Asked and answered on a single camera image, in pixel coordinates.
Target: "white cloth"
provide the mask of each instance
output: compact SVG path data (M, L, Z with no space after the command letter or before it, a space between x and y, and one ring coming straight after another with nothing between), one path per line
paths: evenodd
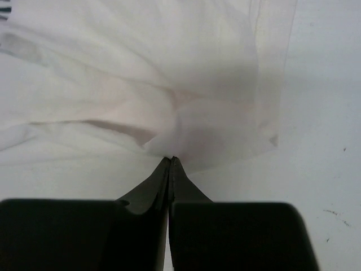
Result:
M295 1L10 3L0 165L151 154L198 171L276 144Z

